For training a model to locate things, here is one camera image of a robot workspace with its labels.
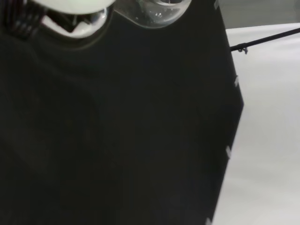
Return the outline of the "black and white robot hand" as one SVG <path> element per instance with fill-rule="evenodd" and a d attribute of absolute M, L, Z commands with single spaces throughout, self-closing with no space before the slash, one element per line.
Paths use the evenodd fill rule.
<path fill-rule="evenodd" d="M 28 39 L 40 27 L 70 39 L 84 39 L 108 22 L 113 0 L 2 0 L 0 32 Z"/>

